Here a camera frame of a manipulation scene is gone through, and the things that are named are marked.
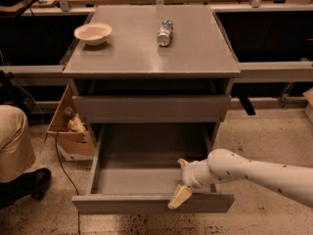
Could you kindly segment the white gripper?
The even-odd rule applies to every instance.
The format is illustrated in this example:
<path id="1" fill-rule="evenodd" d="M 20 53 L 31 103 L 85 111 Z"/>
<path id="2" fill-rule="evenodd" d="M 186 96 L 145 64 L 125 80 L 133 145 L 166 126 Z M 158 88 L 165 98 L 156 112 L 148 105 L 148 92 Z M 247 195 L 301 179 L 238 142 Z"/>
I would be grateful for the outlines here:
<path id="1" fill-rule="evenodd" d="M 171 210 L 178 209 L 192 196 L 193 192 L 189 187 L 201 188 L 210 184 L 210 171 L 206 160 L 188 163 L 185 159 L 179 159 L 178 164 L 182 169 L 182 180 L 185 185 L 177 186 L 168 203 Z"/>

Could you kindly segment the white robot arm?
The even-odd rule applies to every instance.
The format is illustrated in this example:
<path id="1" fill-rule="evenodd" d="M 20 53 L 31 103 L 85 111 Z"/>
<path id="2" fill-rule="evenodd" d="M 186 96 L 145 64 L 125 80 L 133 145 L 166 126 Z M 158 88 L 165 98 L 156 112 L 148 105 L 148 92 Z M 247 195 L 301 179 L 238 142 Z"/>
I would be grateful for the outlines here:
<path id="1" fill-rule="evenodd" d="M 246 179 L 286 198 L 313 208 L 313 168 L 246 159 L 226 149 L 215 149 L 202 161 L 179 159 L 182 185 L 168 207 L 178 209 L 196 189 L 236 179 Z"/>

